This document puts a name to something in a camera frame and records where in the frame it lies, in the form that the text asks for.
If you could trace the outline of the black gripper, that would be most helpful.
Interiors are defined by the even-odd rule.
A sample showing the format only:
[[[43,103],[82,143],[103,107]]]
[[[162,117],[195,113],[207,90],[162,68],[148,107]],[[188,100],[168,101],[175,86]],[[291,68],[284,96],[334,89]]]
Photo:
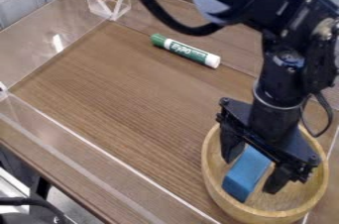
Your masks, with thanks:
[[[270,194],[290,181],[307,182],[320,165],[320,157],[298,128],[307,97],[299,86],[256,85],[252,103],[227,97],[219,101],[222,157],[230,164],[250,145],[274,162],[262,189]]]

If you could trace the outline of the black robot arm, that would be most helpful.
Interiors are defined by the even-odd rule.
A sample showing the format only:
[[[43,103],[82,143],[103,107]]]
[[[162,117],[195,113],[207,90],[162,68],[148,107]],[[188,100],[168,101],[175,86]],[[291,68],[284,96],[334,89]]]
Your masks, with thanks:
[[[306,182],[320,165],[319,154],[300,134],[303,109],[339,75],[335,46],[339,7],[331,0],[194,0],[218,26],[242,23],[262,32],[262,70],[254,102],[220,100],[222,155],[230,163],[244,145],[274,162],[263,191],[275,194],[291,181]]]

